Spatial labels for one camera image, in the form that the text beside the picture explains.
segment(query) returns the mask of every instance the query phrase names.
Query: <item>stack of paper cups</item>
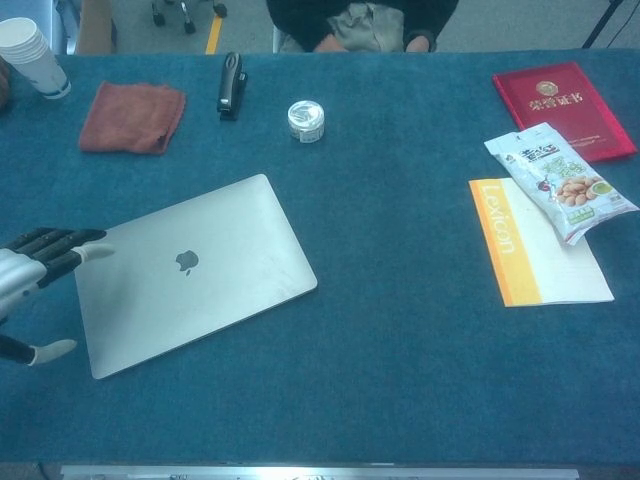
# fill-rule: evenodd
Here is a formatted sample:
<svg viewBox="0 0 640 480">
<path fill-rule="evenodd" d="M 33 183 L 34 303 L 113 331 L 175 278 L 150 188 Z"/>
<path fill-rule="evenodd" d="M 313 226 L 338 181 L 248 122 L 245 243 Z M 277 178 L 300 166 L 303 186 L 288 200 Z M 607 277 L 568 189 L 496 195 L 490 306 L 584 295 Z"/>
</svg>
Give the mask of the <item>stack of paper cups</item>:
<svg viewBox="0 0 640 480">
<path fill-rule="evenodd" d="M 29 18 L 0 22 L 0 57 L 24 75 L 45 98 L 61 98 L 71 90 L 71 83 L 47 40 Z"/>
</svg>

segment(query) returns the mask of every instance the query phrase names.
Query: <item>stapler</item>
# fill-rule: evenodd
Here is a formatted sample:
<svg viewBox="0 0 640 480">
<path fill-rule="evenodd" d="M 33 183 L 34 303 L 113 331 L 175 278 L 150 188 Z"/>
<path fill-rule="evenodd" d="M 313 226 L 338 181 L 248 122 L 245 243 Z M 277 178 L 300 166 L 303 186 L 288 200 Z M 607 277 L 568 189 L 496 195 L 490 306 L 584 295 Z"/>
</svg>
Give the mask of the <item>stapler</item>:
<svg viewBox="0 0 640 480">
<path fill-rule="evenodd" d="M 238 118 L 246 84 L 247 74 L 242 71 L 240 54 L 229 53 L 224 60 L 220 93 L 218 94 L 220 120 L 236 120 Z"/>
</svg>

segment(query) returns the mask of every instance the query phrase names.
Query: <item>robotic hand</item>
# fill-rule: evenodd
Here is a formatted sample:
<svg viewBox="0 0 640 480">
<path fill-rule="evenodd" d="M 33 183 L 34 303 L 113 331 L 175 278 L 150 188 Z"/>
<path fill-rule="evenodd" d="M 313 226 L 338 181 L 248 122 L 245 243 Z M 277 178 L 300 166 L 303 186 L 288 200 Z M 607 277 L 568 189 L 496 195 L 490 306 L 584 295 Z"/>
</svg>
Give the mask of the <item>robotic hand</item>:
<svg viewBox="0 0 640 480">
<path fill-rule="evenodd" d="M 103 238 L 103 230 L 39 228 L 0 246 L 0 325 L 24 297 L 72 272 L 78 265 L 113 253 L 108 244 L 85 242 Z M 0 358 L 36 365 L 70 352 L 74 340 L 59 340 L 44 347 L 27 345 L 0 335 Z"/>
</svg>

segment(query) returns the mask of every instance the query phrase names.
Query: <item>red certificate folder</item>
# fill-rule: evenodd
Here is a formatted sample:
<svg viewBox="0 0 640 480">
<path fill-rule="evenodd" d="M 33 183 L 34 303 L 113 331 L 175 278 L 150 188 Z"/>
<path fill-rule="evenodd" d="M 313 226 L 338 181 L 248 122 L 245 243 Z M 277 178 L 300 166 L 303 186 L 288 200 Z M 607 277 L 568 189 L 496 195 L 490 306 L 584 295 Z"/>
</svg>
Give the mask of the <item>red certificate folder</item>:
<svg viewBox="0 0 640 480">
<path fill-rule="evenodd" d="M 493 76 L 521 130 L 548 122 L 588 162 L 638 149 L 575 62 Z"/>
</svg>

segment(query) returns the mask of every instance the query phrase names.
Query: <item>silver laptop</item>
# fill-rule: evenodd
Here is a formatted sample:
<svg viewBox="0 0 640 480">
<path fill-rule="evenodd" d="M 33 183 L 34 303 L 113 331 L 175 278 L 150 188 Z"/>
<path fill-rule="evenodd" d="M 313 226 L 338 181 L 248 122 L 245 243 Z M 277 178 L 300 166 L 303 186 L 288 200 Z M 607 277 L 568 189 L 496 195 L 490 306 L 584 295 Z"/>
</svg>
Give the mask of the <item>silver laptop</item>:
<svg viewBox="0 0 640 480">
<path fill-rule="evenodd" d="M 180 347 L 318 282 L 264 175 L 107 231 L 75 271 L 94 378 Z"/>
</svg>

